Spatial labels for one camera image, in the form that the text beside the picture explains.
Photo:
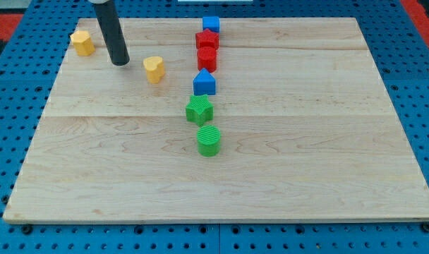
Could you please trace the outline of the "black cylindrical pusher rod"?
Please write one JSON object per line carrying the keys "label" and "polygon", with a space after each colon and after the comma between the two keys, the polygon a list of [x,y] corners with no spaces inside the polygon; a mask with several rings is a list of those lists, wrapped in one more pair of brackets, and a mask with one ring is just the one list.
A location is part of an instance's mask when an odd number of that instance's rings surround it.
{"label": "black cylindrical pusher rod", "polygon": [[91,0],[111,62],[124,66],[130,61],[114,0]]}

